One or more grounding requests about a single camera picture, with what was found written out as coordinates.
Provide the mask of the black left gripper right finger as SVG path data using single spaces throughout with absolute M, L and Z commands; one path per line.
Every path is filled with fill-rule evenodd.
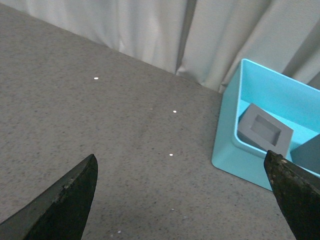
M 264 169 L 277 204 L 297 240 L 320 238 L 320 178 L 268 150 Z

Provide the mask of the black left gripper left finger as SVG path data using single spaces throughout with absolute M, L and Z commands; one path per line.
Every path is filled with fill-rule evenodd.
M 0 224 L 2 240 L 80 240 L 98 179 L 90 154 L 24 208 Z

